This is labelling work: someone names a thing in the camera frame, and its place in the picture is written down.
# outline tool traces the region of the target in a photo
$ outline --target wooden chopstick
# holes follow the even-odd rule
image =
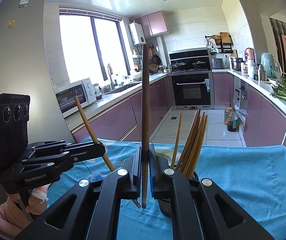
[[[189,142],[189,144],[187,146],[185,155],[183,157],[183,160],[182,160],[182,163],[181,163],[181,166],[180,166],[180,170],[179,171],[182,172],[182,173],[185,170],[185,166],[187,165],[188,158],[190,157],[190,154],[191,154],[191,151],[192,151],[192,148],[193,148],[193,145],[194,145],[195,137],[197,135],[197,131],[199,130],[199,125],[200,125],[200,116],[198,115],[196,117],[196,123],[195,123],[195,127],[194,127],[194,130],[193,130],[192,136],[191,136],[191,140],[190,140],[190,142]]]
[[[194,155],[196,153],[196,149],[197,149],[197,146],[198,146],[198,142],[199,142],[199,139],[202,135],[202,132],[203,132],[203,126],[204,126],[204,122],[205,122],[205,113],[202,114],[202,118],[201,118],[201,122],[200,122],[200,126],[199,126],[199,129],[197,130],[197,135],[195,136],[195,140],[194,140],[194,143],[193,143],[193,146],[192,146],[192,149],[191,149],[191,153],[190,153],[190,156],[187,160],[187,163],[186,163],[186,166],[184,167],[184,170],[182,171],[182,173],[186,176],[188,171],[189,171],[189,168],[190,168],[190,165],[192,163],[192,160],[194,158]]]
[[[205,131],[206,131],[206,126],[207,126],[207,115],[205,116],[205,122],[204,122],[204,126],[203,126],[203,131],[202,131],[202,135],[200,137],[200,140],[199,140],[199,144],[198,144],[198,147],[196,149],[196,154],[192,160],[192,163],[190,165],[190,170],[189,172],[187,173],[187,178],[190,179],[192,178],[192,175],[194,173],[194,170],[196,168],[196,164],[197,164],[197,161],[199,159],[199,156],[200,156],[200,153],[201,153],[201,148],[202,148],[202,145],[203,145],[203,140],[204,140],[204,134],[205,134]]]
[[[192,122],[192,126],[190,128],[190,132],[188,133],[188,136],[187,136],[187,139],[186,139],[186,142],[185,142],[185,145],[184,145],[184,148],[183,148],[183,151],[182,151],[182,154],[179,158],[179,161],[178,161],[178,164],[176,165],[176,168],[175,170],[178,171],[181,164],[182,164],[182,161],[183,161],[183,158],[184,158],[184,155],[186,153],[186,150],[187,150],[187,147],[188,147],[188,144],[190,143],[190,140],[191,140],[191,137],[192,137],[192,134],[193,134],[193,130],[195,128],[195,124],[196,124],[196,120],[197,120],[197,116],[200,115],[199,114],[199,110],[197,110],[195,112],[195,115],[194,115],[194,119],[193,119],[193,122]]]
[[[173,155],[172,155],[172,162],[171,162],[171,166],[170,166],[171,169],[174,168],[176,153],[177,153],[178,147],[179,147],[179,138],[180,138],[180,132],[181,132],[182,116],[183,116],[182,110],[180,110],[178,131],[176,133],[175,146],[174,146],[174,151],[173,151]]]
[[[81,117],[82,117],[82,120],[83,120],[83,122],[84,122],[84,124],[85,124],[85,127],[86,127],[87,131],[89,132],[89,135],[91,136],[91,138],[92,138],[92,140],[93,140],[94,143],[98,143],[99,140],[98,140],[98,138],[96,137],[94,131],[92,130],[92,128],[91,128],[91,126],[90,126],[89,121],[87,120],[87,118],[86,118],[86,116],[85,116],[85,113],[84,113],[84,111],[83,111],[83,108],[82,108],[82,106],[81,106],[81,103],[80,103],[78,97],[75,96],[75,97],[74,97],[74,100],[75,100],[75,102],[76,102],[77,109],[79,110],[80,115],[81,115]],[[105,164],[106,164],[106,165],[108,166],[108,168],[110,169],[110,171],[115,171],[114,166],[112,165],[110,159],[107,157],[107,155],[106,155],[105,153],[104,153],[104,155],[102,156],[102,158],[103,158]],[[132,201],[134,202],[134,204],[135,204],[138,208],[141,208],[140,203],[139,203],[136,199],[132,199]]]
[[[149,111],[150,111],[150,81],[149,81],[149,59],[148,44],[143,45],[143,73],[142,73],[142,208],[146,208],[147,201],[147,177],[149,161]]]

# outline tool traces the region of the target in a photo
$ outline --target metal screw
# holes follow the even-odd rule
[[[79,186],[86,187],[90,182],[87,179],[82,179],[79,182]]]
[[[124,176],[127,174],[127,170],[126,169],[118,169],[117,174],[119,174],[120,176]]]
[[[174,174],[174,170],[172,170],[172,169],[170,169],[170,168],[167,168],[167,169],[164,170],[164,173],[165,173],[166,175],[173,175],[173,174]]]
[[[202,180],[202,184],[204,186],[211,186],[212,185],[212,180],[210,180],[210,179],[203,179]]]

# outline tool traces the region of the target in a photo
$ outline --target oven handle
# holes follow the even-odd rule
[[[177,86],[179,86],[179,85],[192,85],[192,84],[205,84],[205,81],[199,82],[199,83],[182,83],[182,84],[176,83]]]

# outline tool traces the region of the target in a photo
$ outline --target camera lens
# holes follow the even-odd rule
[[[27,105],[25,105],[25,106],[23,107],[23,115],[24,115],[24,116],[27,116],[27,112],[28,112],[28,108],[27,108]]]
[[[14,119],[16,121],[18,121],[21,117],[21,106],[20,105],[16,105],[14,107]]]
[[[11,109],[7,106],[3,112],[3,119],[5,122],[8,122],[11,118]]]

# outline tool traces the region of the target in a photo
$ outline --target cabinet door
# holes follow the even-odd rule
[[[155,128],[160,123],[160,112],[157,101],[157,89],[155,83],[150,85],[150,126],[149,126],[149,135],[151,136]]]
[[[147,18],[150,22],[152,35],[167,32],[162,11],[149,14]]]
[[[247,115],[243,137],[247,147],[253,147],[259,128],[263,96],[251,86],[247,91]]]
[[[139,133],[142,134],[142,92],[130,97]]]
[[[166,106],[167,106],[167,111],[168,111],[172,107],[172,103],[171,103],[169,82],[167,80],[167,77],[163,78],[162,82],[163,82],[163,87],[164,87],[164,92],[165,92],[165,99],[166,99]]]
[[[139,132],[139,128],[136,127],[128,136],[124,138],[124,142],[140,142],[141,134]]]
[[[231,95],[233,91],[233,79],[230,75],[230,73],[213,73],[215,105],[233,103],[231,101],[233,96],[233,94]]]
[[[130,99],[90,123],[97,138],[115,141],[123,137],[135,124],[136,120]],[[84,127],[74,136],[77,142],[81,142],[89,134]]]
[[[135,22],[142,25],[142,29],[143,29],[143,33],[144,33],[145,37],[149,37],[149,36],[152,35],[150,22],[148,21],[147,15],[145,15],[145,16],[143,16],[141,18],[136,19]]]
[[[286,132],[286,118],[263,98],[261,118],[254,146],[281,145]]]
[[[158,103],[159,118],[160,118],[159,123],[160,123],[168,111],[162,80],[155,82],[155,88],[156,88],[156,94],[157,94],[157,103]]]

